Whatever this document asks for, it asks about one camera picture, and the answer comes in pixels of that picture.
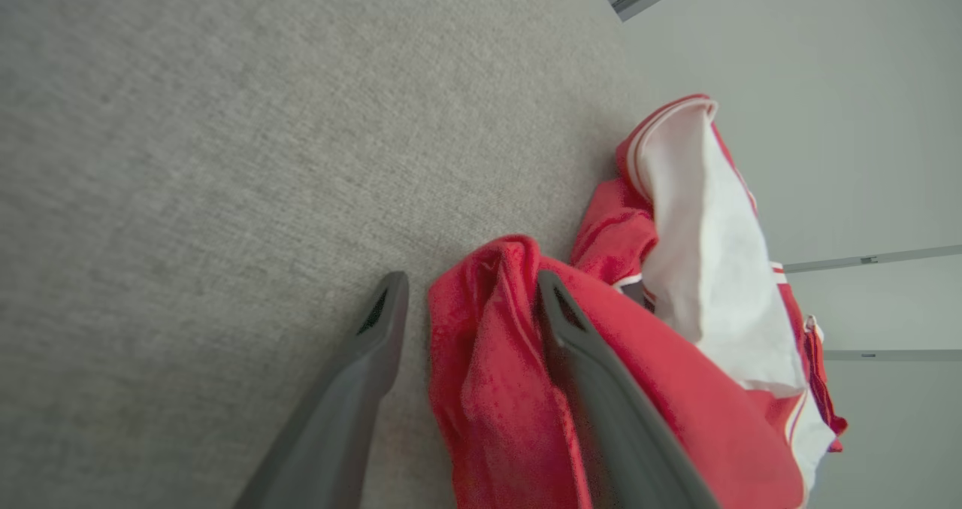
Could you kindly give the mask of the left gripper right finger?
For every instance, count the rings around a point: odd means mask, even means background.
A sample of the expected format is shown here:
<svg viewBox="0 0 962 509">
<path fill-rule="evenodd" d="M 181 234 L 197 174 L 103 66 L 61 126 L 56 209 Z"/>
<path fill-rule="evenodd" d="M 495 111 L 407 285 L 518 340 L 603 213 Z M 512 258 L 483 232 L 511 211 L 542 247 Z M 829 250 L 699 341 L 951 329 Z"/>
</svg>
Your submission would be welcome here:
<svg viewBox="0 0 962 509">
<path fill-rule="evenodd" d="M 570 407 L 591 506 L 718 507 L 666 420 L 555 272 L 538 274 L 538 311 L 547 369 Z"/>
</svg>

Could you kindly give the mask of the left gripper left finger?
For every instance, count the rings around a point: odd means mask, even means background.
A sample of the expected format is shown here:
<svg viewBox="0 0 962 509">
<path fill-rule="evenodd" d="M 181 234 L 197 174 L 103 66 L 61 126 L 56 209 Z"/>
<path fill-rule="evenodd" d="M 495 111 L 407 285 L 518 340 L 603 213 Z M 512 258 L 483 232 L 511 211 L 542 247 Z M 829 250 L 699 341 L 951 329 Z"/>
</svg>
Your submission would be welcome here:
<svg viewBox="0 0 962 509">
<path fill-rule="evenodd" d="M 410 284 L 389 272 L 286 421 L 237 508 L 357 508 L 378 410 L 394 386 Z"/>
</svg>

